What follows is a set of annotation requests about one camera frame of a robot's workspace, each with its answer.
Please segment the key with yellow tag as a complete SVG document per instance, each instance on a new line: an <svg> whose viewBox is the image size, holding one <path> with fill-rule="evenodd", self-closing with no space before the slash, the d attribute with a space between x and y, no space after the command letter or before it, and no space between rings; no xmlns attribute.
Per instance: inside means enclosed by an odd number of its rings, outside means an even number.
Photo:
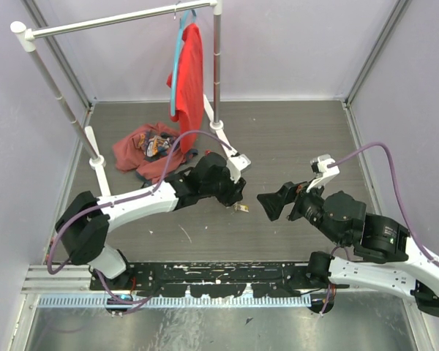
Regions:
<svg viewBox="0 0 439 351"><path fill-rule="evenodd" d="M247 205L243 205L243 204L239 204L239 203L236 203L234 205L234 210L244 212L244 213L249 213L249 207Z"/></svg>

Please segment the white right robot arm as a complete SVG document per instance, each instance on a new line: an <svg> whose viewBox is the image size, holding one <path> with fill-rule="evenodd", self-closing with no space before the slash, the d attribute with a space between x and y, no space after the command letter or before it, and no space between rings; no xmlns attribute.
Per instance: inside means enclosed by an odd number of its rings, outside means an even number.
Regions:
<svg viewBox="0 0 439 351"><path fill-rule="evenodd" d="M416 247L407 227L387 216L371 214L364 202L338 191L324 197L324 188L308 181L287 182L276 192L259 194L270 221L292 205L289 221L306 219L336 247L351 248L358 262L313 252L306 278L316 288L358 285L405 298L419 311L439 317L439 267Z"/></svg>

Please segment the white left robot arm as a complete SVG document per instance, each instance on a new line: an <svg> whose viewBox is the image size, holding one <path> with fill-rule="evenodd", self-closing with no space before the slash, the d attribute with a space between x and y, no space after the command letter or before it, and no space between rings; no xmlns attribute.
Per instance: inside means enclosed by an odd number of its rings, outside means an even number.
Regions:
<svg viewBox="0 0 439 351"><path fill-rule="evenodd" d="M89 265L99 271L116 290L132 281L129 264L118 249L106 243L115 229L154 214L169 213L214 197L225 207L243 199L246 185L242 173L251 161L243 154L224 158L211 152L196 166L136 191L96 197L81 192L68 205L56 223L57 240L61 241L73 265Z"/></svg>

